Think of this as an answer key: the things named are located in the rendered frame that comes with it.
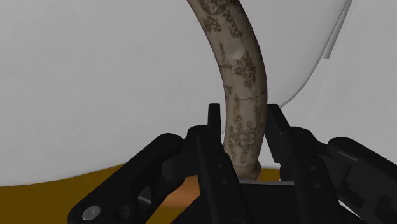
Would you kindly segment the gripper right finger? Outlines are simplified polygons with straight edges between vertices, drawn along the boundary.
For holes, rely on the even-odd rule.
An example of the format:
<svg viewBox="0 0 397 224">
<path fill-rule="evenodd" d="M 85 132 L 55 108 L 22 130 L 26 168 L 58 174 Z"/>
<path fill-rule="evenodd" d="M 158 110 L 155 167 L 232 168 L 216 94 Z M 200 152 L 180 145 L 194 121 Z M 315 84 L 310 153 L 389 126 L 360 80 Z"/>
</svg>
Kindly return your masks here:
<svg viewBox="0 0 397 224">
<path fill-rule="evenodd" d="M 327 143 L 267 106 L 265 137 L 281 180 L 294 184 L 301 224 L 397 224 L 397 165 L 348 137 Z"/>
</svg>

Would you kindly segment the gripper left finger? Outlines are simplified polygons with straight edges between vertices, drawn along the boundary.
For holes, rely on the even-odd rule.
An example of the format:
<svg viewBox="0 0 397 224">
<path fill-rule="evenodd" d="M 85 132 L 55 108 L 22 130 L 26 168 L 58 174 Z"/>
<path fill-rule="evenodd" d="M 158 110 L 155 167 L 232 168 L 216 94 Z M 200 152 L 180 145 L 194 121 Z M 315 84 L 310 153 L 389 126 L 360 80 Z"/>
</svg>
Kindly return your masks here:
<svg viewBox="0 0 397 224">
<path fill-rule="evenodd" d="M 188 176 L 200 195 L 171 224 L 250 224 L 239 180 L 221 143 L 220 105 L 211 103 L 207 124 L 185 138 L 165 133 L 81 199 L 68 224 L 146 224 Z"/>
</svg>

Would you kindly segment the carved beige horn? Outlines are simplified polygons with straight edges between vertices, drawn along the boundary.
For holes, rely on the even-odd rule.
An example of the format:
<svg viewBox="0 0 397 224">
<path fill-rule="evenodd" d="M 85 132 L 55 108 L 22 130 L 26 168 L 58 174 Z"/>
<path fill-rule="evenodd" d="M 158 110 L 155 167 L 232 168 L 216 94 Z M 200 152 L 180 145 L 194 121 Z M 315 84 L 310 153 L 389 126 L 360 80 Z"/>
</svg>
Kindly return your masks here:
<svg viewBox="0 0 397 224">
<path fill-rule="evenodd" d="M 225 92 L 224 149 L 237 176 L 256 180 L 267 121 L 267 75 L 240 0 L 187 0 L 218 65 Z"/>
</svg>

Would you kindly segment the white toilet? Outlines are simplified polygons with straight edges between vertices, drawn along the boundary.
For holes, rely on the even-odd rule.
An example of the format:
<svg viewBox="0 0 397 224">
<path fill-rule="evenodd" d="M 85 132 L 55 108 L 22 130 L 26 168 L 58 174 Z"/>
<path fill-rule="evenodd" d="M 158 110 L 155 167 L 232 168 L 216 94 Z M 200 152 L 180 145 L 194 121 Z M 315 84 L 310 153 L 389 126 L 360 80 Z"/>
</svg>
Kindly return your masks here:
<svg viewBox="0 0 397 224">
<path fill-rule="evenodd" d="M 268 100 L 397 164 L 397 0 L 240 0 Z M 0 0 L 0 186 L 122 164 L 224 103 L 187 0 Z"/>
</svg>

